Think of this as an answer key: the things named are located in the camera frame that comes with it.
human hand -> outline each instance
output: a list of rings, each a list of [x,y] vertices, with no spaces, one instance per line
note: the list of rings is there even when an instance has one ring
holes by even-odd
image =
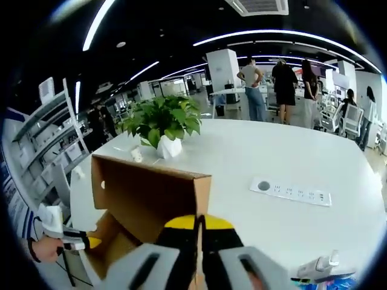
[[[32,242],[32,250],[41,262],[55,262],[58,248],[63,248],[63,242],[52,237],[43,236],[37,242]]]

shelving unit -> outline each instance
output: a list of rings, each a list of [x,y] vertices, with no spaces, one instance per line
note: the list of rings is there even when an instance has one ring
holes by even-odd
[[[31,133],[30,129],[35,126],[35,124],[39,121],[41,121],[43,118],[47,117],[49,113],[52,113],[54,110],[59,110],[57,113],[55,113],[52,117],[50,117],[45,123],[40,127],[36,132]],[[86,156],[89,155],[89,150],[87,149],[87,146],[83,140],[83,134],[81,133],[78,125],[78,121],[76,119],[73,106],[71,103],[71,99],[68,93],[67,88],[67,81],[66,79],[63,79],[63,91],[56,94],[52,100],[49,102],[42,104],[37,110],[35,110],[23,123],[19,131],[15,134],[15,137],[13,138],[13,143],[20,142],[22,137],[25,135],[29,138],[29,140],[32,142],[32,140],[35,139],[33,144],[36,144],[37,140],[36,137],[39,136],[45,129],[47,129],[51,124],[53,124],[55,121],[59,120],[66,114],[70,114],[71,122],[69,125],[66,125],[65,128],[59,130],[56,132],[53,136],[51,136],[46,142],[44,142],[41,147],[37,149],[35,154],[31,157],[31,159],[28,161],[26,166],[23,170],[21,170],[20,176],[24,176],[27,171],[29,171],[32,167],[31,165],[39,161],[40,158],[42,158],[55,144],[57,144],[61,139],[65,138],[67,135],[73,133],[74,131],[77,134],[77,138],[71,142],[71,144],[74,144],[75,142],[80,142],[83,147],[83,152],[80,157],[75,159],[74,161],[70,162],[68,166],[65,168],[65,173],[70,173],[75,166],[77,166]],[[51,192],[51,190],[54,188],[54,185],[51,183],[48,185],[48,187],[44,190],[42,194],[39,196],[35,195],[35,197],[32,196],[32,199],[35,202],[38,202],[38,205],[40,202],[42,202],[47,194]]]

cable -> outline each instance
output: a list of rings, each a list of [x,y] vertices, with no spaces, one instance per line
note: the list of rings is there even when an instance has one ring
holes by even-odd
[[[33,220],[32,220],[32,226],[34,227],[35,237],[37,238],[36,229],[35,229],[35,220],[38,220],[38,221],[40,221],[40,222],[41,222],[41,220],[39,219],[38,216],[35,216],[35,217],[33,218]],[[82,280],[82,279],[80,279],[80,278],[78,278],[78,277],[72,275],[72,273],[70,273],[69,271],[67,271],[67,270],[65,269],[65,267],[63,267],[58,261],[55,262],[55,263],[57,263],[58,266],[60,266],[60,267],[61,267],[68,275],[70,275],[72,278],[77,279],[78,281],[81,281],[82,283],[87,284],[87,285],[90,285],[90,286],[93,287],[92,284],[90,284],[90,283],[88,283],[88,282],[86,282],[86,281],[84,281],[84,280]]]

electrical outlet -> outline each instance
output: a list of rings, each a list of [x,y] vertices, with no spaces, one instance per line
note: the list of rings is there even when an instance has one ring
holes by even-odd
[[[263,178],[254,178],[250,190],[279,198],[290,199],[292,201],[322,205],[324,207],[330,207],[332,205],[330,193],[322,190],[310,190],[302,187],[280,184],[279,182]]]

floor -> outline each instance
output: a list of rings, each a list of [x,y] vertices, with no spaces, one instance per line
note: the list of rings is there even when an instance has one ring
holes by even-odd
[[[209,102],[207,101],[207,92],[201,91],[199,93],[194,93],[191,95],[191,97],[199,103],[202,118],[212,118],[212,105],[209,104]],[[241,110],[230,109],[225,111],[225,114],[223,117],[216,117],[216,118],[240,120],[243,118],[243,116],[242,116]],[[275,114],[273,114],[270,119],[275,123],[279,122],[279,119],[277,116],[275,116]],[[293,116],[293,118],[291,119],[291,125],[302,126],[301,116],[299,114],[295,114]],[[383,196],[385,205],[387,205],[387,183],[386,183],[387,156],[379,154],[377,149],[372,150],[370,148],[367,148],[364,154],[369,164],[371,165],[374,173],[377,174],[380,177],[380,180],[382,181],[382,184],[383,184],[382,196]],[[90,283],[90,281],[88,280],[87,274],[85,272],[85,269],[82,265],[82,262],[80,261],[79,256],[76,253],[67,252],[66,257],[68,259],[69,268],[72,275]],[[62,266],[64,265],[62,258],[59,259],[59,263]],[[41,274],[43,275],[43,277],[45,277],[46,281],[53,289],[91,289],[92,288],[87,284],[80,282],[76,279],[75,279],[76,288],[72,288],[66,272],[60,269],[60,267],[56,264],[52,265],[52,264],[41,263],[36,265],[39,271],[41,272]]]

